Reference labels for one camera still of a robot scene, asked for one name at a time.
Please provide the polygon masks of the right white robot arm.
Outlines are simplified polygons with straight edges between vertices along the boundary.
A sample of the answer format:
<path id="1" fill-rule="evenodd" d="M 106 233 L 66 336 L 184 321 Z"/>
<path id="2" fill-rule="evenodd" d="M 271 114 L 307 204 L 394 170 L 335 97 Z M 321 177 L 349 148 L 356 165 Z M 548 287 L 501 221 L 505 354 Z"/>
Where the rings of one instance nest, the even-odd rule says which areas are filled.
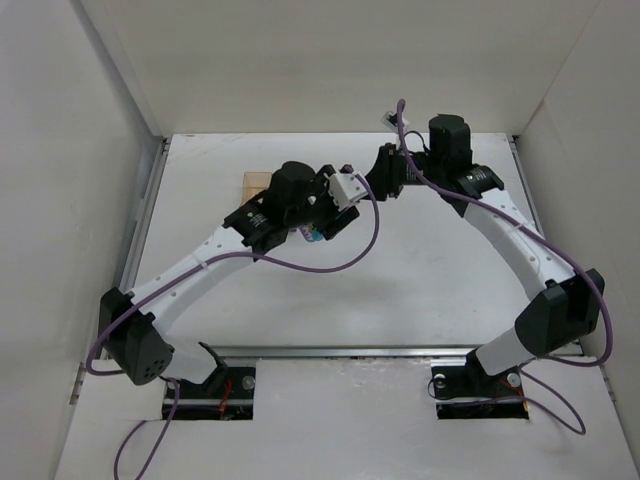
<path id="1" fill-rule="evenodd" d="M 429 141 L 420 152 L 405 151 L 405 141 L 399 137 L 379 148 L 366 176 L 375 198 L 396 198 L 409 185 L 434 185 L 495 248 L 529 300 L 513 327 L 469 352 L 463 367 L 436 373 L 447 396 L 479 396 L 518 366 L 591 334 L 603 303 L 602 276 L 554 251 L 520 213 L 500 177 L 474 163 L 465 120 L 450 114 L 432 118 Z"/>

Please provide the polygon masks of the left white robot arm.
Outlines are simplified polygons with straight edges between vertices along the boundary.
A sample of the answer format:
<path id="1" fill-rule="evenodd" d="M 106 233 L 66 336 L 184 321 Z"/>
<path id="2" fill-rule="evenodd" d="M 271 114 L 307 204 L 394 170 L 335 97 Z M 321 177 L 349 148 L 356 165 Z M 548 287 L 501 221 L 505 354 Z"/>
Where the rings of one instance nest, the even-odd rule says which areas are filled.
<path id="1" fill-rule="evenodd" d="M 314 170 L 288 161 L 268 186 L 224 218 L 195 250 L 147 283 L 122 291 L 113 287 L 99 304 L 99 337 L 92 354 L 105 350 L 114 374 L 134 385 L 162 377 L 212 388 L 221 381 L 219 356 L 203 342 L 175 340 L 179 317 L 220 282 L 257 261 L 274 263 L 270 251 L 289 234 L 312 227 L 331 240 L 359 216 L 369 195 L 362 174 L 350 166 Z"/>

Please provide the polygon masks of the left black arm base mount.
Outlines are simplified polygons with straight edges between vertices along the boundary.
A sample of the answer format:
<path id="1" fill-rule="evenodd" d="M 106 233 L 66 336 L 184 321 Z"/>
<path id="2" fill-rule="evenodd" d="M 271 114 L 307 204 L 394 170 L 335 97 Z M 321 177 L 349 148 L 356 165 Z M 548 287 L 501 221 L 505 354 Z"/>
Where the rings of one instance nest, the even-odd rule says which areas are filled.
<path id="1" fill-rule="evenodd" d="M 256 368 L 230 366 L 222 382 L 207 392 L 202 385 L 179 381 L 179 400 L 175 420 L 250 421 L 254 416 Z"/>

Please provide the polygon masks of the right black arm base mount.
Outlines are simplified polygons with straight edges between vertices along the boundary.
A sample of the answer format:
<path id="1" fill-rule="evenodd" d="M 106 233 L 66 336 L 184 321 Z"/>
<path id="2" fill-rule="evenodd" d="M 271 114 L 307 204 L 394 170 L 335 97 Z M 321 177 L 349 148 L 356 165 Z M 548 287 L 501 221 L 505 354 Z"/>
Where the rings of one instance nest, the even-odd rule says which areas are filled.
<path id="1" fill-rule="evenodd" d="M 529 419 L 517 367 L 486 376 L 464 359 L 439 359 L 430 368 L 430 395 L 439 420 Z"/>

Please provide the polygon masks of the purple and teal lego stack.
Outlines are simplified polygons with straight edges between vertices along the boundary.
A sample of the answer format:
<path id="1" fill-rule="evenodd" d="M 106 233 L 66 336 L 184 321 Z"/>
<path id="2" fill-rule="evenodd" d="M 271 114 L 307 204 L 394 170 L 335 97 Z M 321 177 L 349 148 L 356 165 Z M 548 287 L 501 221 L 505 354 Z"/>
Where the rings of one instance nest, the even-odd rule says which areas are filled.
<path id="1" fill-rule="evenodd" d="M 299 227 L 299 231 L 307 242 L 319 242 L 324 239 L 323 235 L 313 224 L 306 224 Z"/>

